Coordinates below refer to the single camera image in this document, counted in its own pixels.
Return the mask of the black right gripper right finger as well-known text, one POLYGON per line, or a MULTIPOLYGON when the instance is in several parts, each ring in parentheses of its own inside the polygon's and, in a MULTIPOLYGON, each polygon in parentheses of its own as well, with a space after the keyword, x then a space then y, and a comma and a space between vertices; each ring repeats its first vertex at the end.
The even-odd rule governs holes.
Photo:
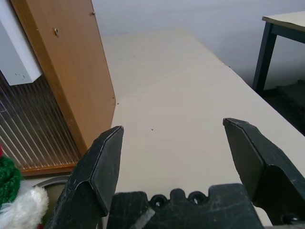
POLYGON ((286 154, 256 126, 234 118, 223 125, 234 166, 254 206, 273 225, 305 222, 305 178, 286 154))

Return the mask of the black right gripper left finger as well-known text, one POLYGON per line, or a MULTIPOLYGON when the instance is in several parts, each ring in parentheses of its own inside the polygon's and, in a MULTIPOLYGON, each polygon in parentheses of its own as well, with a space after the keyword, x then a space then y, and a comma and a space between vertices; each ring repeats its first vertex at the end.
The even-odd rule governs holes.
POLYGON ((78 162, 46 229, 95 229, 110 211, 120 171, 124 128, 101 133, 78 162))

